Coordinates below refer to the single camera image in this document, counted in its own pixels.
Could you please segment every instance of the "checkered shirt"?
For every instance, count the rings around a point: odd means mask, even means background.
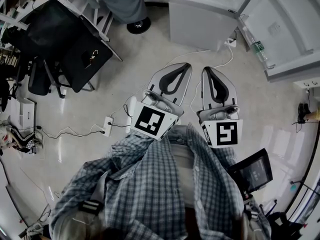
[[[107,228],[121,230],[125,239],[184,239],[185,204],[171,144],[187,145],[194,154],[194,209],[201,238],[239,238],[236,222],[244,203],[225,170],[235,163],[234,150],[212,150],[191,124],[186,134],[173,128],[161,141],[131,131],[105,158],[86,162],[62,191],[51,214],[50,232],[59,217],[90,200],[99,178],[107,172],[103,208]],[[270,237],[267,219],[256,204],[254,209]]]

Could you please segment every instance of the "white floor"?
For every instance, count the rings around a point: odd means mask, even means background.
[[[113,57],[103,66],[97,74],[96,91],[74,93],[68,89],[65,99],[58,97],[54,87],[47,96],[22,91],[22,97],[37,102],[36,124],[52,135],[67,126],[79,134],[86,134],[92,125],[102,126],[105,116],[120,108],[130,95],[147,84],[152,75],[173,58],[196,51],[194,47],[170,42],[167,8],[151,8],[149,15],[152,26],[141,35],[128,33],[125,25],[112,24],[108,33],[110,44],[123,62]],[[307,102],[307,94],[293,83],[268,83],[261,64],[252,52],[246,52],[239,34],[238,37],[237,47],[232,48],[233,61],[219,68],[236,87],[239,116],[243,119],[242,141],[235,149],[239,161],[261,148],[267,149],[274,180],[255,196],[257,202],[265,206],[278,199],[276,209],[284,210],[294,195],[290,191],[290,180],[300,179],[309,162],[317,125],[305,124],[296,133],[292,123],[297,120],[298,104]],[[219,52],[192,53],[172,62],[188,62],[193,68],[182,105],[183,124],[192,122],[202,133],[198,117],[190,109],[195,87],[205,66],[221,65],[230,57],[228,48],[223,47]],[[136,96],[139,100],[142,91]],[[193,109],[200,110],[201,103],[199,91]],[[127,122],[123,109],[113,117],[114,124]],[[125,136],[124,128],[113,127],[110,137],[100,133],[82,138],[65,134],[57,140],[46,137],[44,150],[35,156],[20,158],[15,150],[6,150],[2,159],[13,187],[34,213],[28,214],[29,219],[37,218],[47,202],[54,205],[63,187],[84,162],[101,158],[114,142]]]

